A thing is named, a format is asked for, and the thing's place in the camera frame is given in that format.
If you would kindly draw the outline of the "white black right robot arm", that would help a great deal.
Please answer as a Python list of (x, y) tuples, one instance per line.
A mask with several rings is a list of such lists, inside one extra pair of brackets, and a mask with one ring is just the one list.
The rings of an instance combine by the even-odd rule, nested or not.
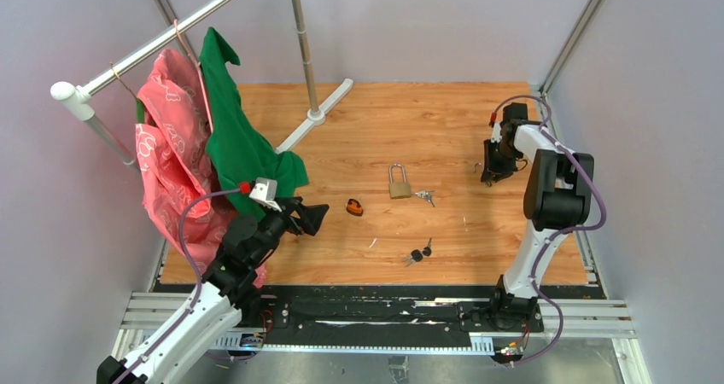
[(587, 221), (593, 199), (594, 158), (569, 150), (545, 124), (531, 120), (526, 99), (513, 96), (495, 108), (489, 122), (493, 133), (483, 143), (481, 181), (487, 186), (518, 172), (519, 160), (530, 166), (523, 240), (487, 308), (488, 321), (503, 331), (535, 314), (540, 280), (568, 233)]

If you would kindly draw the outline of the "orange black Opel padlock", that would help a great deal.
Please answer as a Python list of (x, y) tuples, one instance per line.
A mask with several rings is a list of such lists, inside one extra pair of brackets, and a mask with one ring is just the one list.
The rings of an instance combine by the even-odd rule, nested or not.
[(350, 198), (347, 200), (346, 211), (355, 217), (361, 217), (364, 215), (365, 209), (358, 200)]

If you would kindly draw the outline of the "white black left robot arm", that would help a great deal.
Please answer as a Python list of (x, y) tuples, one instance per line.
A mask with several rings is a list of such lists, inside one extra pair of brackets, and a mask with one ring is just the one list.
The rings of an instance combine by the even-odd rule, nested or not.
[(261, 316), (257, 269), (284, 234), (315, 236), (330, 207), (306, 206), (300, 196), (275, 199), (265, 215), (234, 217), (212, 263), (185, 302), (146, 341), (123, 358), (104, 359), (98, 383), (176, 383), (229, 329)]

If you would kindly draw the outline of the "black-headed key bunch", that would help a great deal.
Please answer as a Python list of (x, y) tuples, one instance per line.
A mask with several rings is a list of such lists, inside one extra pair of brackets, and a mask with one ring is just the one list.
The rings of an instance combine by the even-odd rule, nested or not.
[(432, 238), (429, 238), (427, 244), (422, 249), (415, 249), (412, 250), (408, 255), (406, 255), (402, 262), (406, 266), (410, 266), (413, 264), (416, 264), (425, 258), (429, 257), (432, 254)]

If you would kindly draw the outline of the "large brass padlock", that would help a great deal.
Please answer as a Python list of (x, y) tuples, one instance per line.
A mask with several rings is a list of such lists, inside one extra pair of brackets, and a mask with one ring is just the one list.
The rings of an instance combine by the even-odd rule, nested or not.
[[(401, 173), (401, 180), (396, 181), (394, 170), (398, 169)], [(389, 197), (395, 199), (407, 199), (412, 197), (412, 188), (407, 181), (406, 169), (403, 165), (395, 163), (388, 168), (388, 192)]]

